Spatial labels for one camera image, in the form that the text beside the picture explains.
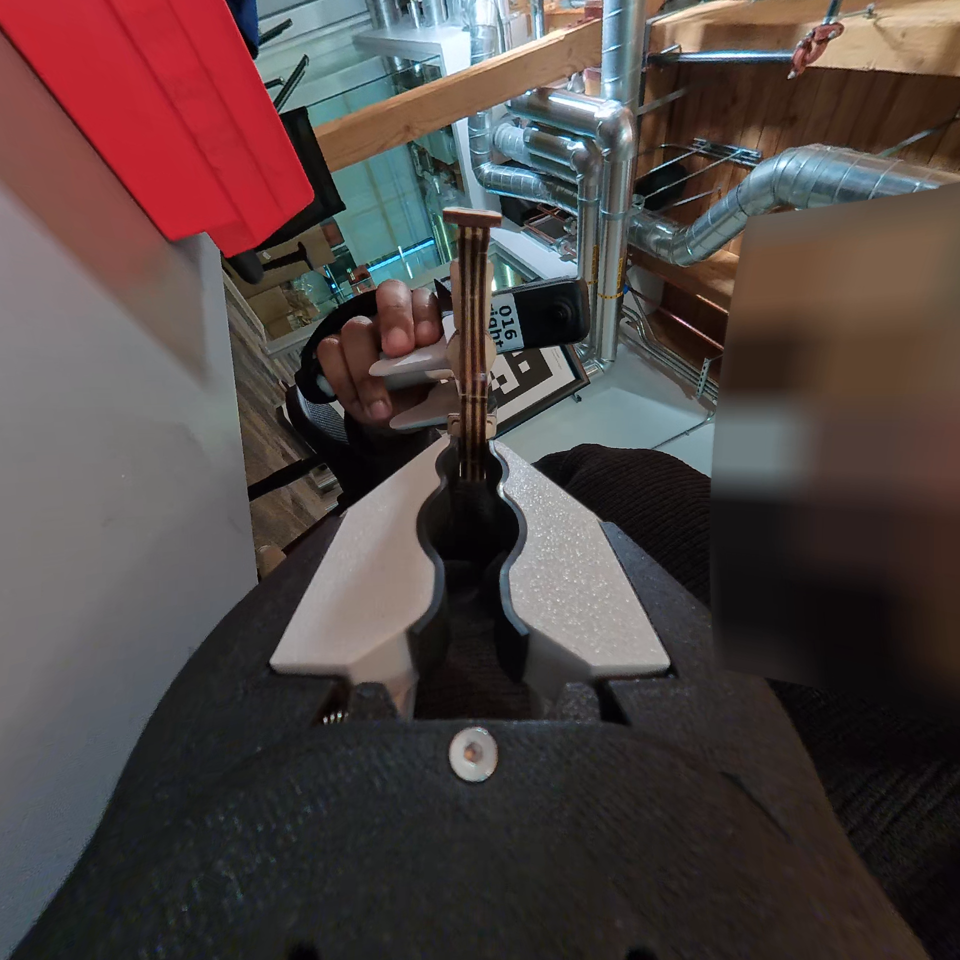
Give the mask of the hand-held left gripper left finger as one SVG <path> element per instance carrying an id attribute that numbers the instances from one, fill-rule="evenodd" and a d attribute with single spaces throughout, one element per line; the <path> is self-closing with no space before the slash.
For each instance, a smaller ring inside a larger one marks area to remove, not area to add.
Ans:
<path id="1" fill-rule="evenodd" d="M 440 485 L 436 462 L 448 444 L 438 438 L 346 509 L 270 657 L 275 672 L 379 683 L 398 709 L 414 708 L 407 630 L 426 614 L 435 576 L 417 516 Z"/>

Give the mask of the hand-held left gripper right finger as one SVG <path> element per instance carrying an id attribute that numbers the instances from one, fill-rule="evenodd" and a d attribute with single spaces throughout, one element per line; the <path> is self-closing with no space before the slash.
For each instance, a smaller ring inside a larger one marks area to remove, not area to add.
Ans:
<path id="1" fill-rule="evenodd" d="M 515 614 L 529 631 L 522 680 L 543 702 L 569 683 L 665 675 L 670 659 L 598 515 L 504 443 L 502 491 L 525 522 L 510 563 Z"/>

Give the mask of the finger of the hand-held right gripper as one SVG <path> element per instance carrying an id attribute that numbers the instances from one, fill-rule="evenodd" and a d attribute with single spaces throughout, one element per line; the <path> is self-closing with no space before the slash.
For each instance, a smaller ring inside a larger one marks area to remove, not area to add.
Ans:
<path id="1" fill-rule="evenodd" d="M 448 344 L 438 341 L 397 358 L 381 358 L 368 371 L 388 391 L 401 391 L 454 378 Z"/>
<path id="2" fill-rule="evenodd" d="M 447 430 L 450 417 L 460 414 L 458 393 L 428 393 L 424 400 L 408 410 L 395 414 L 390 429 L 411 432 L 430 427 Z"/>

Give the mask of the wooden puzzle model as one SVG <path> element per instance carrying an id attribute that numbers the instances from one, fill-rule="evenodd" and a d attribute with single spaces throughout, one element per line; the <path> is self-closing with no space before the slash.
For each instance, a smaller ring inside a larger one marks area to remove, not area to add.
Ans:
<path id="1" fill-rule="evenodd" d="M 489 441 L 497 418 L 489 410 L 490 373 L 497 350 L 489 333 L 493 269 L 489 260 L 498 213 L 448 207 L 442 219 L 457 229 L 457 259 L 451 264 L 454 333 L 447 357 L 457 384 L 460 409 L 448 416 L 448 433 L 459 444 L 459 473 L 465 483 L 486 478 Z"/>

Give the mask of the person's right forearm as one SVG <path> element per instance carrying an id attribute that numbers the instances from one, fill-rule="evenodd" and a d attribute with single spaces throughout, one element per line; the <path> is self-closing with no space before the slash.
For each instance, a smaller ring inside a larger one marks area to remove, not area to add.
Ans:
<path id="1" fill-rule="evenodd" d="M 366 497 L 439 439 L 447 438 L 432 426 L 398 431 L 360 423 L 349 414 L 344 429 L 347 451 L 342 471 L 337 474 L 343 508 Z"/>

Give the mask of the person's right hand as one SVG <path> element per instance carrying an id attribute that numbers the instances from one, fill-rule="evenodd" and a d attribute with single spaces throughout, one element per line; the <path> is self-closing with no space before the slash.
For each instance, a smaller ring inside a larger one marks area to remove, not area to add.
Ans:
<path id="1" fill-rule="evenodd" d="M 382 356 L 400 358 L 442 338 L 436 295 L 389 279 L 376 289 L 376 312 L 350 318 L 339 333 L 318 343 L 316 356 L 343 413 L 361 426 L 386 427 L 393 416 L 422 403 L 432 385 L 388 390 L 371 367 Z"/>

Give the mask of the black mesh office chair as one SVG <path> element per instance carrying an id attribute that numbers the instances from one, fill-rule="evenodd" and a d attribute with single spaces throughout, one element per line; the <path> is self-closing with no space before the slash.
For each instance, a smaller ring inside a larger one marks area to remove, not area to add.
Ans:
<path id="1" fill-rule="evenodd" d="M 247 499 L 254 502 L 286 488 L 315 470 L 324 470 L 343 487 L 353 465 L 353 451 L 344 419 L 331 403 L 314 403 L 298 386 L 285 393 L 280 423 L 308 450 L 300 460 L 283 466 L 247 487 Z"/>

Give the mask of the silver vertical pipe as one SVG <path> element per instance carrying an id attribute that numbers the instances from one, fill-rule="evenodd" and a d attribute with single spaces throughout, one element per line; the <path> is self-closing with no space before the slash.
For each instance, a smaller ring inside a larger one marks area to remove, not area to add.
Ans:
<path id="1" fill-rule="evenodd" d="M 638 110 L 646 19 L 644 1 L 587 2 L 602 16 L 601 60 L 588 94 L 601 103 L 594 125 L 601 152 L 601 191 L 593 242 L 589 355 L 601 368 L 618 353 L 619 314 L 627 262 L 627 228 L 639 150 Z"/>

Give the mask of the silver pipe bundle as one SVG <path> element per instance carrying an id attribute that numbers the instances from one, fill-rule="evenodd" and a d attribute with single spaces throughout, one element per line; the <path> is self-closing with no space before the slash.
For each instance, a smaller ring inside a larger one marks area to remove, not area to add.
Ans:
<path id="1" fill-rule="evenodd" d="M 603 159 L 592 140 L 508 119 L 495 124 L 490 108 L 471 114 L 466 124 L 471 170 L 488 193 L 566 210 L 579 219 L 598 216 Z"/>

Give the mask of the wooden beam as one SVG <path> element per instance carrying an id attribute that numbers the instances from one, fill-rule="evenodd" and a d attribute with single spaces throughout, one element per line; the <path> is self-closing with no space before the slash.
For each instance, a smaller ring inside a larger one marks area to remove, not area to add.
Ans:
<path id="1" fill-rule="evenodd" d="M 601 53 L 602 21 L 589 20 L 315 126 L 314 136 L 336 172 L 597 66 Z"/>

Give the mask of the red plastic bin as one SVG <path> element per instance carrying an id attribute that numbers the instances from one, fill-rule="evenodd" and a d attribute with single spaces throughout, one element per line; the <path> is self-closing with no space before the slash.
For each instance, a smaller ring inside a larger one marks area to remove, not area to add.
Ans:
<path id="1" fill-rule="evenodd" d="M 170 241 L 228 257 L 314 189 L 223 1 L 3 1 L 2 33 Z"/>

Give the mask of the red pipe clamp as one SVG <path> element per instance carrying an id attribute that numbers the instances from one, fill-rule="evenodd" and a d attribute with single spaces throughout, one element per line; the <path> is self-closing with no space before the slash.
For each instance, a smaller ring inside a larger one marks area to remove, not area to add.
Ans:
<path id="1" fill-rule="evenodd" d="M 813 27 L 795 46 L 789 59 L 787 79 L 792 81 L 800 77 L 843 32 L 844 25 L 841 21 L 822 22 Z"/>

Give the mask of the silver ventilation duct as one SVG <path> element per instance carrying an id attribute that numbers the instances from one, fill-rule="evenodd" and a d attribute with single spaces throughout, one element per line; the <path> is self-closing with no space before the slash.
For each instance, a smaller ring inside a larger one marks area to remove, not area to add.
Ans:
<path id="1" fill-rule="evenodd" d="M 683 225 L 636 209 L 630 246 L 686 268 L 717 254 L 750 219 L 786 208 L 819 209 L 951 186 L 959 175 L 861 150 L 811 144 L 759 163 L 694 222 Z"/>

